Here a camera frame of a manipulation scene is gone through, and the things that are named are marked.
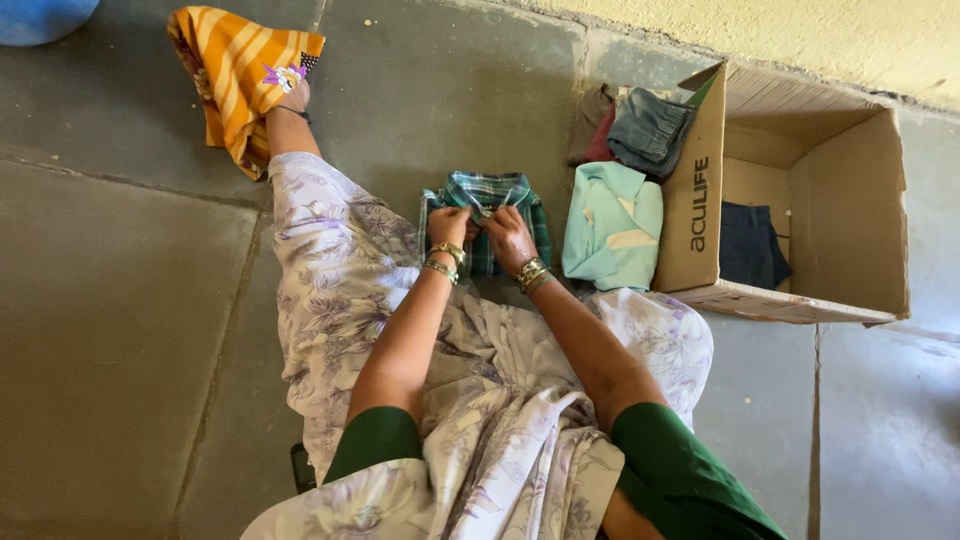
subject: bangle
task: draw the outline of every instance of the bangle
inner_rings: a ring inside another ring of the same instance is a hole
[[[433,268],[434,270],[445,275],[448,280],[450,280],[451,285],[457,284],[457,272],[456,270],[450,270],[450,267],[443,264],[442,262],[429,258],[423,262],[424,268]]]
[[[453,257],[453,260],[457,262],[457,266],[460,266],[464,263],[464,250],[449,242],[444,242],[443,244],[437,244],[436,246],[433,246],[426,255],[430,257],[430,254],[437,252],[449,254],[451,257]]]
[[[541,288],[544,283],[549,282],[550,280],[556,280],[556,279],[557,278],[553,277],[553,275],[551,274],[546,278],[543,278],[542,280],[538,281],[534,285],[527,287],[527,292],[526,292],[527,296],[533,298],[534,293],[537,292],[537,289]]]
[[[531,258],[523,265],[523,268],[520,268],[520,271],[516,273],[514,282],[516,282],[516,286],[520,287],[520,292],[526,294],[527,288],[546,271],[546,264],[543,264],[543,261],[540,260],[539,257]]]

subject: cardboard box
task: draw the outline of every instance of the cardboard box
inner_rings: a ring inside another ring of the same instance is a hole
[[[758,320],[910,316],[896,112],[845,89],[728,61],[682,81],[700,103],[663,186],[652,289]],[[720,279],[720,202],[770,206],[793,276],[778,290]]]

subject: orange striped cloth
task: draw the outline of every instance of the orange striped cloth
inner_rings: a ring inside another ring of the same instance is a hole
[[[205,7],[171,13],[167,33],[204,102],[206,144],[257,180],[270,160],[263,114],[316,64],[324,37]]]

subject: woman's leg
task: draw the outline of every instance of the woman's leg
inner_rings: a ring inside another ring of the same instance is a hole
[[[303,110],[301,86],[281,104]],[[419,273],[417,229],[321,159],[303,118],[274,109],[266,120],[287,403],[304,416],[304,446],[322,478],[356,376]]]

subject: dark blue cloth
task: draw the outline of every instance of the dark blue cloth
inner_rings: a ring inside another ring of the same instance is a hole
[[[773,290],[792,273],[770,223],[770,207],[724,201],[720,211],[720,279]]]
[[[650,90],[634,88],[617,104],[607,146],[628,167],[660,178],[668,176],[680,161],[696,114],[693,106],[671,103]]]

